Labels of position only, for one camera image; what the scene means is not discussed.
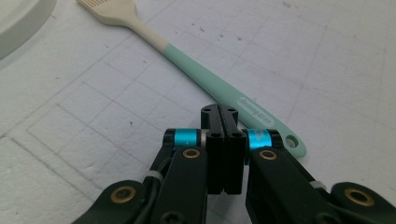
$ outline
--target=teal handle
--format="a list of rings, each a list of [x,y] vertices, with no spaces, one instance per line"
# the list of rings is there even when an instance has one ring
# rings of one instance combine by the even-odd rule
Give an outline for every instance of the teal handle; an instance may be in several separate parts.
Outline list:
[[[306,154],[305,145],[297,134],[244,93],[213,74],[171,44],[166,46],[163,55],[200,85],[217,102],[237,109],[239,119],[248,128],[276,129],[281,134],[285,148],[291,155],[301,158]]]

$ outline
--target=white round object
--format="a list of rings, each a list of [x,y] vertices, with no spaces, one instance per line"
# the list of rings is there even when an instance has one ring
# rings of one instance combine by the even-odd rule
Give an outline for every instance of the white round object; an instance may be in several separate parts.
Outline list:
[[[0,59],[32,36],[56,0],[0,0]]]

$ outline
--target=white tabletop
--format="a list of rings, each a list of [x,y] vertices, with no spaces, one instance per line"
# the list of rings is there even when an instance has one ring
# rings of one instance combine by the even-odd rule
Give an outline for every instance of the white tabletop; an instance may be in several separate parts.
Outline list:
[[[396,3],[137,0],[139,17],[277,116],[328,189],[396,205]],[[58,1],[0,61],[0,220],[70,223],[102,190],[142,180],[167,128],[215,103],[135,33]],[[245,186],[248,169],[246,169]],[[207,223],[249,223],[245,196],[210,196]]]

